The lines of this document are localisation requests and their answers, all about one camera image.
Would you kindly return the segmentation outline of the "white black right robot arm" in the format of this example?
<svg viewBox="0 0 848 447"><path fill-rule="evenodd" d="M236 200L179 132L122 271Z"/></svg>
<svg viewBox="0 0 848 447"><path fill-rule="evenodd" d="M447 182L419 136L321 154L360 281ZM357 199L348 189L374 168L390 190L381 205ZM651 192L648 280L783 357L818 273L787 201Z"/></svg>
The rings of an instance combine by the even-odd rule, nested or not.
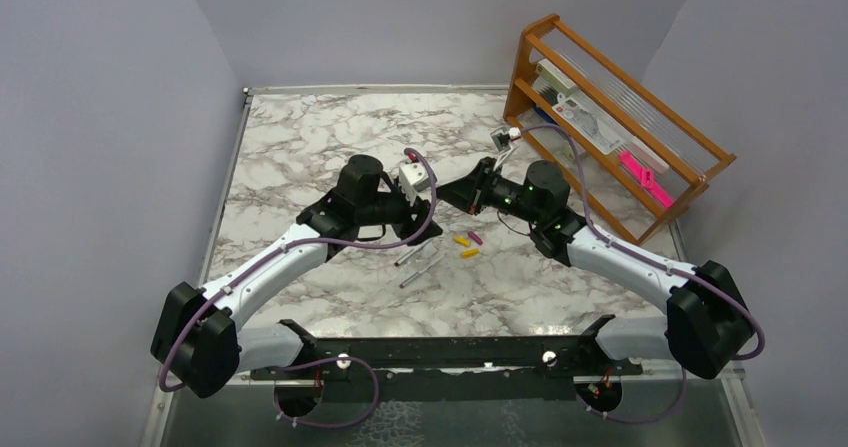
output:
<svg viewBox="0 0 848 447"><path fill-rule="evenodd" d="M569 195L554 162L533 162L516 183L501 175L491 157L437 189L440 201L468 214L491 207L527 222L544 257L599 275L661 311L659 317L607 321L577 347L585 371L600 374L625 358L667 359L713 379L740 359L756 329L727 268L714 261L674 261L624 242L568 207Z"/></svg>

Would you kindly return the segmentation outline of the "purple pen cap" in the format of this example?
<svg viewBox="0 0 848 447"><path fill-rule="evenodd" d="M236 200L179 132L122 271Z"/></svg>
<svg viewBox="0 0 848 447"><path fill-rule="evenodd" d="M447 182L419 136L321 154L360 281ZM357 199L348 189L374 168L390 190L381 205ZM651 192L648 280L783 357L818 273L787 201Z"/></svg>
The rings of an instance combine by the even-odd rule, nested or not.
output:
<svg viewBox="0 0 848 447"><path fill-rule="evenodd" d="M467 235L468 235L468 237L469 237L471 240L473 240L473 241L474 241L477 245L482 245L482 244L483 244L483 240L482 240L482 238L481 238L478 234L476 234L475 232L473 232L473 231L469 231L469 232L467 233Z"/></svg>

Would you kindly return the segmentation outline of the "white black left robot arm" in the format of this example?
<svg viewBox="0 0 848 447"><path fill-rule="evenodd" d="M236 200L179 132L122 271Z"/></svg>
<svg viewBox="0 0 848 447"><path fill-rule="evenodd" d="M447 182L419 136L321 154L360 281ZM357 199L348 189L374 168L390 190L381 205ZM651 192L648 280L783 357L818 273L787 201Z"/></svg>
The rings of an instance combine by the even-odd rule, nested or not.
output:
<svg viewBox="0 0 848 447"><path fill-rule="evenodd" d="M390 226L395 247L421 243L440 234L433 217L436 198L419 196L422 185L437 193L437 177L427 159L413 148L408 164L390 178L376 158L357 154L339 171L336 185L306 207L284 234L232 272L193 287L182 282L164 300L150 352L160 362L158 387L182 388L206 398L244 370L272 361L270 346L283 343L276 363L298 378L313 368L314 351L287 334L241 330L282 289L346 248L378 250L360 240L361 228Z"/></svg>

